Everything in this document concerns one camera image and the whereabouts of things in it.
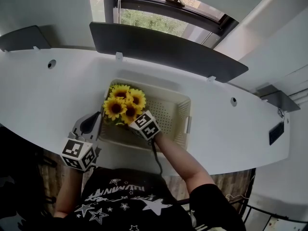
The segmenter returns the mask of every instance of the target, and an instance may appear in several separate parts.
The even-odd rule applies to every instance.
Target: wooden floor
[[[50,166],[39,166],[41,175],[44,179],[45,193],[48,197],[56,197],[59,193],[60,187],[64,180],[65,166],[59,155],[44,151],[44,155],[58,163],[56,168]],[[222,193],[226,196],[231,194],[237,196],[239,194],[245,195],[245,192],[250,183],[252,170],[245,170],[240,172],[233,172],[228,174],[212,175],[215,184],[221,189]],[[92,171],[86,172],[83,176],[83,187],[87,180],[90,178]],[[164,177],[169,190],[177,200],[189,198],[185,182],[177,176]],[[230,198],[230,202],[241,199],[241,196]],[[47,209],[50,213],[54,213],[54,204],[47,204]],[[235,209],[240,211],[240,204],[234,205]]]

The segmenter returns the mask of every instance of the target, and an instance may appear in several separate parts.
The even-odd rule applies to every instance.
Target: sunflower
[[[137,119],[138,115],[142,114],[141,108],[135,105],[132,100],[126,100],[126,112],[122,113],[122,121],[126,124],[131,124],[134,120]]]
[[[142,90],[130,89],[129,93],[133,98],[133,103],[143,109],[145,107],[146,101]]]
[[[111,93],[110,97],[115,97],[115,98],[128,98],[129,97],[129,88],[130,86],[127,85],[114,85],[111,88]]]
[[[120,114],[126,112],[127,108],[123,99],[120,98],[108,98],[104,104],[105,114],[108,115],[108,118],[111,118],[113,121],[116,118],[119,118]]]

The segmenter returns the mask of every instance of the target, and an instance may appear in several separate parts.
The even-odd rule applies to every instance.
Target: green foliage
[[[167,16],[137,10],[121,10],[121,24],[139,26],[181,37],[187,23]]]

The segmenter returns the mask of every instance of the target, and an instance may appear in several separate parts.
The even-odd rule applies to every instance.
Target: white table
[[[57,61],[53,69],[48,62]],[[175,90],[192,101],[188,151],[210,174],[270,164],[288,157],[289,114],[284,134],[269,145],[269,130],[282,119],[277,108],[229,84],[163,65],[73,49],[0,52],[0,123],[24,139],[59,154],[63,138],[83,115],[100,110],[111,80],[130,79]],[[235,97],[237,106],[231,105]],[[105,142],[97,164],[158,172],[151,151]],[[160,155],[165,175],[176,175]]]

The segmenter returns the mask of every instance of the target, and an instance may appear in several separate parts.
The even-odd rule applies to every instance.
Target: window handle
[[[173,5],[177,5],[179,7],[185,7],[185,3],[183,0],[166,0],[168,3],[172,3]]]

